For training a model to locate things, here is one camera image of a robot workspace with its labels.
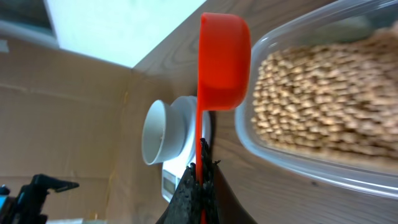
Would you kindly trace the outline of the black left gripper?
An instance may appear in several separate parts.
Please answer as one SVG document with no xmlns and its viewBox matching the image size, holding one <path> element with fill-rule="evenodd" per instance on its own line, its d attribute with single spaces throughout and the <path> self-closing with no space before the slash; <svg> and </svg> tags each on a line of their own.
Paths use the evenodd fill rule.
<svg viewBox="0 0 398 224">
<path fill-rule="evenodd" d="M 32 185 L 23 185 L 18 196 L 10 196 L 10 189 L 1 186 L 1 224 L 46 224 L 42 214 L 48 189 L 56 193 L 78 188 L 76 182 L 56 179 L 45 174 L 34 175 Z"/>
</svg>

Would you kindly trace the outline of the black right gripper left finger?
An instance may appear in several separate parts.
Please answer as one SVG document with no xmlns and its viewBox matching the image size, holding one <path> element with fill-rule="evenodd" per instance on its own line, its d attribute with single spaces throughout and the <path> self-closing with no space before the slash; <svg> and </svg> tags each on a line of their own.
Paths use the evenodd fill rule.
<svg viewBox="0 0 398 224">
<path fill-rule="evenodd" d="M 165 212 L 156 224 L 199 224 L 201 222 L 201 187 L 196 180 L 196 165 L 186 166 Z"/>
</svg>

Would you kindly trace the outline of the red measuring scoop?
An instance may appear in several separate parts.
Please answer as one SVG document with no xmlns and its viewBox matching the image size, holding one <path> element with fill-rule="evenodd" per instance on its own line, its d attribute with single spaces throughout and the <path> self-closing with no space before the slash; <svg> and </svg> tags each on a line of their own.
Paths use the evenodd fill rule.
<svg viewBox="0 0 398 224">
<path fill-rule="evenodd" d="M 242 103 L 248 88 L 250 64 L 251 36 L 245 21 L 233 14 L 203 13 L 198 44 L 195 134 L 196 180 L 201 187 L 202 204 L 200 223 L 206 223 L 200 144 L 204 138 L 201 135 L 203 115 L 209 111 L 233 110 Z"/>
</svg>

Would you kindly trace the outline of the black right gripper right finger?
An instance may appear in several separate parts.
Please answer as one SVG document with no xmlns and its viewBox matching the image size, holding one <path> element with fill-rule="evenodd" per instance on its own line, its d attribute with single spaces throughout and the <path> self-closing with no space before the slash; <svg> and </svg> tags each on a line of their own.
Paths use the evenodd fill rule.
<svg viewBox="0 0 398 224">
<path fill-rule="evenodd" d="M 200 139 L 203 177 L 204 221 L 207 224 L 256 224 L 232 191 L 218 164 L 211 159 L 210 147 Z"/>
</svg>

